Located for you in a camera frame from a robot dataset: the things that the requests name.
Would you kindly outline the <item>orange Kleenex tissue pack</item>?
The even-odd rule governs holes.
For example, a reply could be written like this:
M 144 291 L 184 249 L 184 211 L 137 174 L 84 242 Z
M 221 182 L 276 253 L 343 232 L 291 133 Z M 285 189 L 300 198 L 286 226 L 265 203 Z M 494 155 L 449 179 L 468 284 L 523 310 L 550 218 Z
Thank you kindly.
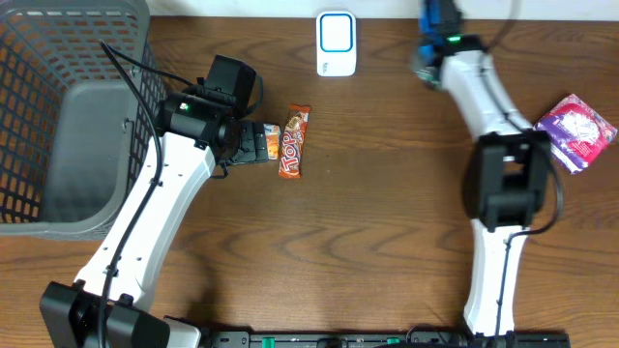
M 269 160 L 278 160 L 280 157 L 280 127 L 273 124 L 265 124 L 265 137 Z

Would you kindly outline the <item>orange Top chocolate bar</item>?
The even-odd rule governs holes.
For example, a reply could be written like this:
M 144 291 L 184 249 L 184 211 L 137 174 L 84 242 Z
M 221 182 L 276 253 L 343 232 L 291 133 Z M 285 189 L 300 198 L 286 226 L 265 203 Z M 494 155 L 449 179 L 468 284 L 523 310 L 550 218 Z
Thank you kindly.
M 279 175 L 284 179 L 301 178 L 301 159 L 311 107 L 291 104 L 280 143 Z

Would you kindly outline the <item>purple red tissue pack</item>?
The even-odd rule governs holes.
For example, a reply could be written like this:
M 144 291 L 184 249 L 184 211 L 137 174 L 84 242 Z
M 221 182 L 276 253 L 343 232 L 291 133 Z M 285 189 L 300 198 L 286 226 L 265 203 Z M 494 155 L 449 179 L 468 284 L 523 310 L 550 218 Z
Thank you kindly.
M 557 103 L 535 125 L 550 137 L 551 154 L 572 175 L 588 168 L 618 129 L 575 94 Z

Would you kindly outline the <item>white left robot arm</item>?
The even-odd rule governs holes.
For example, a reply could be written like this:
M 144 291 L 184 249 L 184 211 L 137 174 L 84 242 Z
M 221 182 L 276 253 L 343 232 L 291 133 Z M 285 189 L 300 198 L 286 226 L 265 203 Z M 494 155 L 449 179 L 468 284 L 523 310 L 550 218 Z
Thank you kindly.
M 261 86 L 242 61 L 218 55 L 209 73 L 149 114 L 142 169 L 103 243 L 73 284 L 50 282 L 40 311 L 56 347 L 197 347 L 204 332 L 151 314 L 162 264 L 187 209 L 216 168 L 269 159 L 248 115 Z

